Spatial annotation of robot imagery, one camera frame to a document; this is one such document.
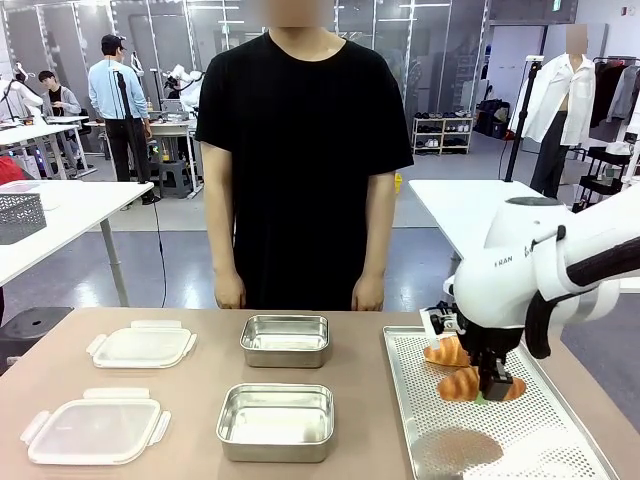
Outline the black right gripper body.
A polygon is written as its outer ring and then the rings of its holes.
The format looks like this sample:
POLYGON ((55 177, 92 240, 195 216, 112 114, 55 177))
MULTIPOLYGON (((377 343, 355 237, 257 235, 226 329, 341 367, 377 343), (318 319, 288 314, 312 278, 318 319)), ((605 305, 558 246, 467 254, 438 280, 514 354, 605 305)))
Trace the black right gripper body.
POLYGON ((497 359, 506 365, 507 354, 519 346, 522 334, 522 328, 486 328, 468 323, 458 339, 471 366, 492 369, 497 359))

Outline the person's left hand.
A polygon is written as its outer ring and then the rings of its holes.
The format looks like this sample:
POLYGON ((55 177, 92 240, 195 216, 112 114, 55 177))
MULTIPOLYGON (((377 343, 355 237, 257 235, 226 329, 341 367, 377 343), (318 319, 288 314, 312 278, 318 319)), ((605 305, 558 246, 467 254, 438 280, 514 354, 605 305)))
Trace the person's left hand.
POLYGON ((351 310, 380 312, 383 304, 384 277, 377 274, 363 274, 354 286, 351 310))

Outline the person's right hand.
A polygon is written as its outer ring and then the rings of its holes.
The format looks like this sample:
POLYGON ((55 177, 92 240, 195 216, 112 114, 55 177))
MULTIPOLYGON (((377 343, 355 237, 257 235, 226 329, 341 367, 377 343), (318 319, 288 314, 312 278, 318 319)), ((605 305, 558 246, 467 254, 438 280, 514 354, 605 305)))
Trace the person's right hand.
POLYGON ((216 275, 214 295, 220 309, 244 309, 246 290, 240 276, 235 272, 223 272, 216 275))

